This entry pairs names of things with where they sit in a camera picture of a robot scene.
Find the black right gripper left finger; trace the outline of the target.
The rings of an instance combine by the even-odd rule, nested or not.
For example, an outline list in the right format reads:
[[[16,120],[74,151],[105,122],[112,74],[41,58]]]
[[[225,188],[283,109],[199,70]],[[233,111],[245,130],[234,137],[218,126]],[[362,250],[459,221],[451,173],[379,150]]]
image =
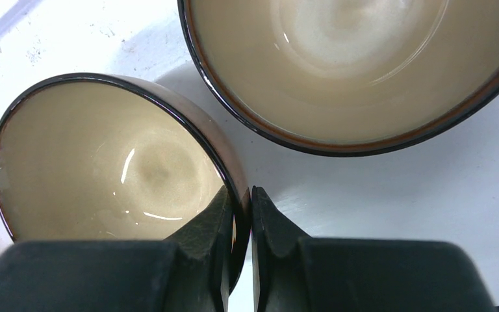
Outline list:
[[[231,219],[221,188],[164,240],[14,244],[0,257],[0,311],[226,311]]]

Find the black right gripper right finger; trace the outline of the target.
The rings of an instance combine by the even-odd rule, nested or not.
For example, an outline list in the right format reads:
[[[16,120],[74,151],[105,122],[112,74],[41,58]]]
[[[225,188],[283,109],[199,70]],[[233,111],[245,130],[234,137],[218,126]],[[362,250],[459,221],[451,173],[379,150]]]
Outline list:
[[[314,238],[254,187],[256,311],[495,311],[470,257],[449,242]]]

